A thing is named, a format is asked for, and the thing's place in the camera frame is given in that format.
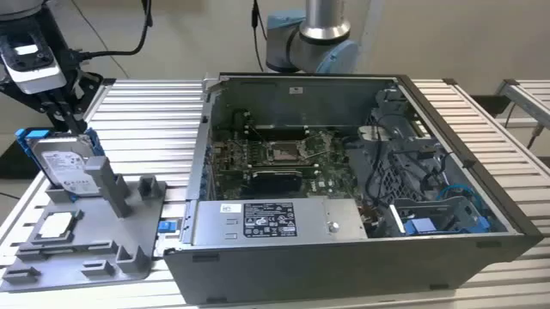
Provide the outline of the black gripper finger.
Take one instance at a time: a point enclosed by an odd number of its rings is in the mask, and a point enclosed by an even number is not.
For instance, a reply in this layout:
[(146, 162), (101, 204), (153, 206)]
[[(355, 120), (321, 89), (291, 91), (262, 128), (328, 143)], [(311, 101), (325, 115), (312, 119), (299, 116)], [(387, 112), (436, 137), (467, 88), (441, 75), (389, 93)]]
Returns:
[(77, 102), (74, 94), (62, 91), (46, 91), (44, 104), (46, 112), (53, 119), (62, 122), (62, 126), (56, 126), (57, 131), (69, 131), (73, 134), (82, 134), (85, 131), (85, 121), (82, 114), (77, 113)]
[(64, 119), (60, 120), (54, 117), (54, 112), (58, 111), (54, 103), (49, 102), (46, 97), (44, 99), (38, 95), (28, 95), (18, 90), (18, 87), (14, 83), (1, 83), (1, 93), (16, 100), (18, 103), (24, 104), (26, 107), (33, 109), (36, 112), (45, 114), (52, 127), (58, 132), (66, 132), (69, 127), (64, 122)]

